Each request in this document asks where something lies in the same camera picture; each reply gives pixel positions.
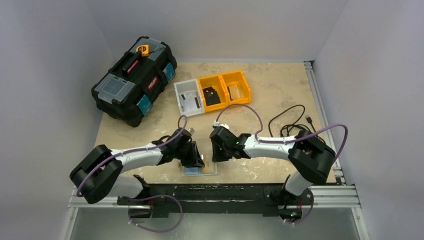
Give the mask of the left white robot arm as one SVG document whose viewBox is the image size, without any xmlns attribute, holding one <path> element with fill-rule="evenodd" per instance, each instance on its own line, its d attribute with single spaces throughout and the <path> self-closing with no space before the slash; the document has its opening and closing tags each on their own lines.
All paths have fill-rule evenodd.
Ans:
<svg viewBox="0 0 424 240">
<path fill-rule="evenodd" d="M 69 178 L 77 188 L 76 195 L 88 204 L 95 204 L 108 196 L 139 198 L 148 189 L 147 183 L 138 175 L 123 173 L 146 166 L 160 166 L 174 159 L 183 167 L 205 166 L 192 140 L 193 131 L 178 128 L 172 135 L 135 148 L 110 149 L 101 144 L 70 172 Z"/>
</svg>

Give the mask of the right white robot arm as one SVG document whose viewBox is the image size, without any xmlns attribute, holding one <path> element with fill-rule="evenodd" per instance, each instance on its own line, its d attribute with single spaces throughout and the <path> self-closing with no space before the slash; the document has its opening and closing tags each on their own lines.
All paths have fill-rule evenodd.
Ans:
<svg viewBox="0 0 424 240">
<path fill-rule="evenodd" d="M 259 137 L 250 133 L 234 135 L 225 126 L 215 126 L 209 136 L 212 160 L 273 158 L 289 161 L 296 169 L 285 181 L 283 190 L 301 195 L 312 185 L 323 185 L 334 163 L 336 153 L 307 130 L 289 137 Z"/>
</svg>

